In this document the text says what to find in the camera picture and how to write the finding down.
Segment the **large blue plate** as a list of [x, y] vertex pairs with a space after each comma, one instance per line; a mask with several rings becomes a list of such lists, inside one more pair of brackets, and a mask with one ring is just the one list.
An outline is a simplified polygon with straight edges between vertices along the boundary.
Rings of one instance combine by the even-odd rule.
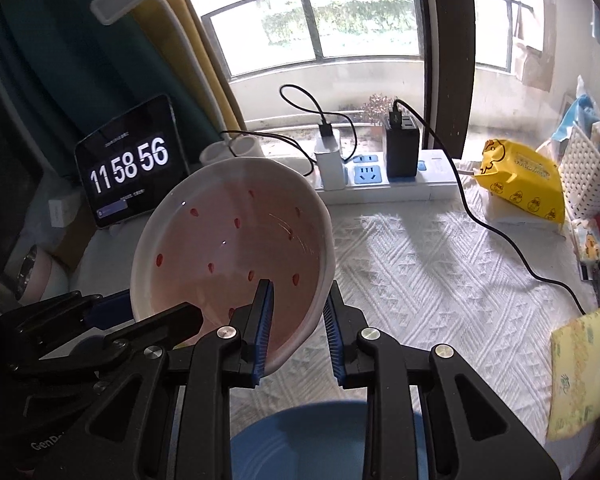
[[230, 440], [234, 479], [363, 478], [367, 404], [329, 401], [290, 408]]

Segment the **white pink strawberry bowl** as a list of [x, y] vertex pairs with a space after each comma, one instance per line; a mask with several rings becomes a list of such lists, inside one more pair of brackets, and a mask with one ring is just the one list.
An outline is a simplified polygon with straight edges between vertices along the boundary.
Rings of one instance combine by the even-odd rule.
[[261, 157], [225, 159], [178, 184], [149, 217], [133, 258], [130, 297], [141, 321], [188, 302], [200, 336], [274, 286], [265, 374], [311, 336], [335, 277], [332, 219], [298, 171]]

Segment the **white textured table cloth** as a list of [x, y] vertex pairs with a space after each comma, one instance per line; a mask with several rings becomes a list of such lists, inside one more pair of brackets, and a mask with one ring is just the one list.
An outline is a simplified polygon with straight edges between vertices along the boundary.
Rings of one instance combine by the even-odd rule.
[[[472, 222], [454, 200], [328, 206], [336, 273], [344, 301], [367, 322], [408, 346], [446, 342], [545, 443], [550, 414], [550, 334], [579, 316], [559, 287], [535, 281], [501, 237]], [[84, 295], [129, 287], [146, 217], [96, 231], [70, 278]], [[580, 280], [570, 240], [554, 228], [501, 226], [535, 272], [569, 285], [582, 307], [596, 307]], [[323, 322], [256, 390], [230, 394], [230, 428], [295, 406], [364, 398], [332, 374]]]

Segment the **yellow tissue pack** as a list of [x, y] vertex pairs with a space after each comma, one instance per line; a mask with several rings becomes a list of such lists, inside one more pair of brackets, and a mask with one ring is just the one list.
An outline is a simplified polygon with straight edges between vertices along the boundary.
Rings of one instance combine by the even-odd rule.
[[550, 335], [552, 395], [546, 438], [568, 439], [600, 418], [600, 308]]

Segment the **tablet showing clock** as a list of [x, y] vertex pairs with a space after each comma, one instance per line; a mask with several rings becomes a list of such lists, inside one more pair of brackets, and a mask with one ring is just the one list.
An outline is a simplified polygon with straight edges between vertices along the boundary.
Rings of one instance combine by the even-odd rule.
[[154, 210], [189, 175], [171, 100], [159, 94], [111, 119], [74, 148], [96, 226]]

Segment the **white power strip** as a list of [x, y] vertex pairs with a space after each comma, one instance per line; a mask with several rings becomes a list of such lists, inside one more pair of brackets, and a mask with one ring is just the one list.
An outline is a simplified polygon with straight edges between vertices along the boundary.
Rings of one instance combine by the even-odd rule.
[[346, 187], [327, 191], [315, 170], [315, 191], [326, 205], [361, 205], [450, 200], [458, 186], [450, 163], [440, 150], [419, 153], [416, 176], [390, 179], [383, 152], [356, 155], [344, 166]]

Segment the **yellow duck wet wipes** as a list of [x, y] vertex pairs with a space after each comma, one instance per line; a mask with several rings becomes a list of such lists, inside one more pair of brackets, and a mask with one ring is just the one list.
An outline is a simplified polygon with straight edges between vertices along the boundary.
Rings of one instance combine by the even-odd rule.
[[482, 188], [532, 216], [563, 224], [565, 200], [557, 166], [530, 146], [487, 140], [475, 179]]

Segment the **white charger plug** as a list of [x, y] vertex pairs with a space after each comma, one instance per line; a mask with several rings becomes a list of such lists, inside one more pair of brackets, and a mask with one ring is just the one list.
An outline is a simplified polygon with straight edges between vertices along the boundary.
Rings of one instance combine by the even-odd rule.
[[314, 157], [325, 191], [341, 191], [347, 185], [347, 174], [341, 154], [340, 132], [331, 124], [319, 124]]

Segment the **black charger block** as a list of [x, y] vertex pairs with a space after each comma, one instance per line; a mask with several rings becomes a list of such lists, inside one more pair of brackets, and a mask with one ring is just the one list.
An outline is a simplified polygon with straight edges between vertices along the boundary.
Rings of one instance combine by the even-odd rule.
[[420, 132], [409, 112], [393, 103], [388, 113], [385, 161], [390, 181], [414, 179], [418, 170]]

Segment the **white desk lamp base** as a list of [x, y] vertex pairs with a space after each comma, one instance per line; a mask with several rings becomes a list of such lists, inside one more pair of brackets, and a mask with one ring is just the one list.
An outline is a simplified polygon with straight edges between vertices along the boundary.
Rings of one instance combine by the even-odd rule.
[[202, 166], [208, 166], [232, 158], [263, 156], [260, 142], [255, 136], [238, 134], [234, 138], [209, 144], [201, 151], [199, 161]]

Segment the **white perforated basket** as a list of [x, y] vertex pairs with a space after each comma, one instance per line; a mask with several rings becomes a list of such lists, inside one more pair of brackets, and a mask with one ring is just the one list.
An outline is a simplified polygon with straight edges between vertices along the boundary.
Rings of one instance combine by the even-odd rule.
[[559, 165], [566, 211], [571, 219], [600, 212], [600, 152], [578, 125], [573, 125]]

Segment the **teal curtain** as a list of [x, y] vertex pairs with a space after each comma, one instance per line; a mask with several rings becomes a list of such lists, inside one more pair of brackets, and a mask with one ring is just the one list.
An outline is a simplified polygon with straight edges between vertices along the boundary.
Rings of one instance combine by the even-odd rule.
[[24, 128], [61, 177], [76, 182], [76, 144], [157, 94], [172, 103], [193, 162], [219, 128], [183, 46], [158, 2], [110, 26], [92, 0], [0, 0], [0, 84]]

